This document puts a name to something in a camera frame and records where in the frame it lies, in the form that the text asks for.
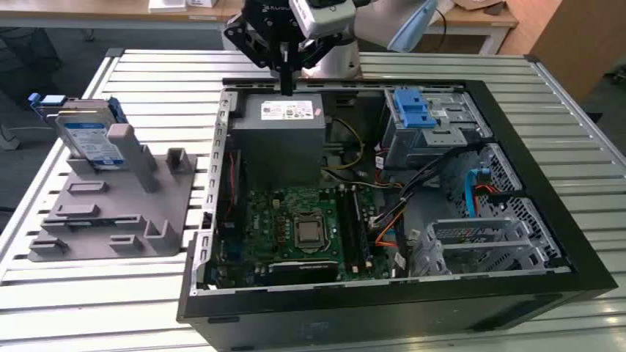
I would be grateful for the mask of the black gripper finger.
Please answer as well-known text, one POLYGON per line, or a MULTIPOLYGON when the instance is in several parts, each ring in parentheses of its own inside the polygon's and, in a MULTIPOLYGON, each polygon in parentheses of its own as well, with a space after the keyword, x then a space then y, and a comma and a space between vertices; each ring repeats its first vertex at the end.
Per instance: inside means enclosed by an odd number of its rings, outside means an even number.
POLYGON ((299 71, 303 68, 312 68, 315 64, 330 53, 331 49, 339 44, 342 34, 333 34, 314 40, 312 43, 299 48, 299 43, 287 44, 287 66, 290 73, 287 74, 287 95, 292 96, 295 91, 295 81, 299 79, 299 71))
POLYGON ((288 95, 288 64, 284 59, 284 46, 275 31, 267 27, 268 33, 248 29, 248 22, 243 15, 236 15, 226 24, 223 34, 231 44, 240 50, 259 68, 268 68, 280 82, 280 94, 288 95))

